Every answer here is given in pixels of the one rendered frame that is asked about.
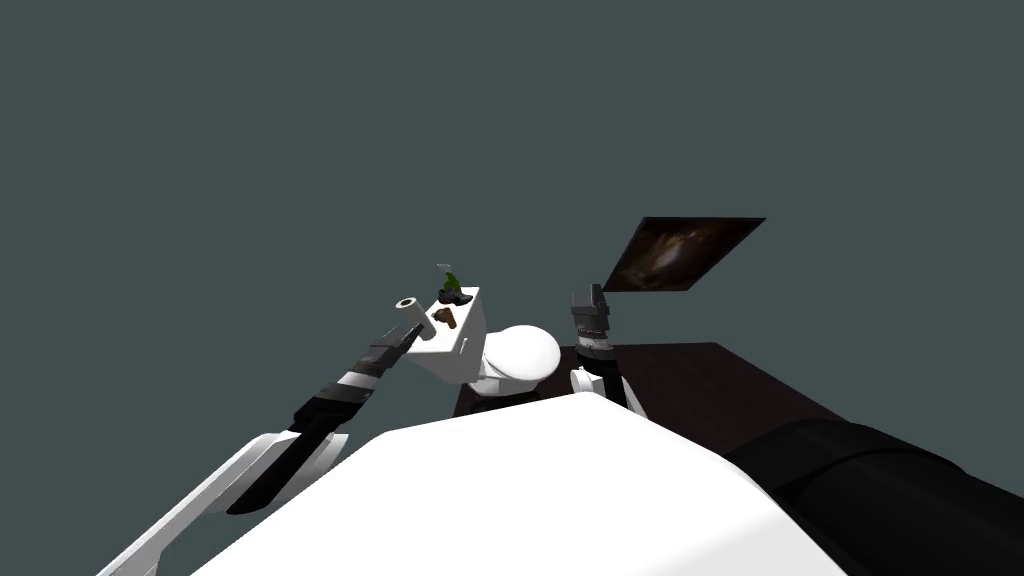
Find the white toilet paper roll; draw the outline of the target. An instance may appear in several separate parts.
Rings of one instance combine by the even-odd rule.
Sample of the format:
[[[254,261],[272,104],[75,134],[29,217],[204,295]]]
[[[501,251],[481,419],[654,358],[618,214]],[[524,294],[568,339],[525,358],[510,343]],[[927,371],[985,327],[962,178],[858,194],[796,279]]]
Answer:
[[[427,315],[424,307],[415,297],[407,297],[395,303],[395,310],[411,324],[419,325],[422,330],[419,337],[425,341],[433,339],[436,334],[433,319]]]

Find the dark framed wall picture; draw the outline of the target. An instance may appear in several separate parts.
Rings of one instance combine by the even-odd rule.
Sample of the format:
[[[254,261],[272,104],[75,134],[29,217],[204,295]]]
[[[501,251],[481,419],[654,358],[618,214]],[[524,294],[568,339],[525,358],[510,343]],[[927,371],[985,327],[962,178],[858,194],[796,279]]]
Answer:
[[[687,291],[764,221],[763,217],[645,217],[603,290]]]

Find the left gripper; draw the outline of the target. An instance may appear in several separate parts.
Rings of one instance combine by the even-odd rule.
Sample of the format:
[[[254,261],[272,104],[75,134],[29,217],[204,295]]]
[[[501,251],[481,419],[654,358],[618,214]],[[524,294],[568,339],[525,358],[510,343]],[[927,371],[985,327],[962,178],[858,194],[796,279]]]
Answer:
[[[395,326],[387,334],[373,342],[369,348],[371,362],[396,362],[417,340],[424,326]]]

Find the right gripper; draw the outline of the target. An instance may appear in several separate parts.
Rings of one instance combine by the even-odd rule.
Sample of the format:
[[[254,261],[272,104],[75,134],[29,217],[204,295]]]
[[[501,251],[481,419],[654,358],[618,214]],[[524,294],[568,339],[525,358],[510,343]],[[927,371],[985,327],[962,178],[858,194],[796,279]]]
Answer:
[[[591,284],[572,294],[571,314],[578,328],[609,328],[610,307],[602,286]]]

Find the green plant in black pot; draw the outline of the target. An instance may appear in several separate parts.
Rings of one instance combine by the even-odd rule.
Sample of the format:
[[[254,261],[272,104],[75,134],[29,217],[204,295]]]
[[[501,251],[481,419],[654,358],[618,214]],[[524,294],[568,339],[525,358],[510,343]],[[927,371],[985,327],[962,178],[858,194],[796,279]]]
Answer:
[[[474,296],[463,292],[461,284],[452,272],[449,264],[437,264],[437,268],[445,275],[445,282],[438,290],[437,301],[442,305],[464,306],[469,304]]]

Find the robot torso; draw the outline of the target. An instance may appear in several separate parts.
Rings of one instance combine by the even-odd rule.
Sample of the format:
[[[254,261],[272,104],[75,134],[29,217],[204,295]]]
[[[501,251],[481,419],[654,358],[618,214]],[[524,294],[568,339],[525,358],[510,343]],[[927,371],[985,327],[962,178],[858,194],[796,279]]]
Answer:
[[[191,576],[846,576],[745,474],[593,393],[386,431]]]

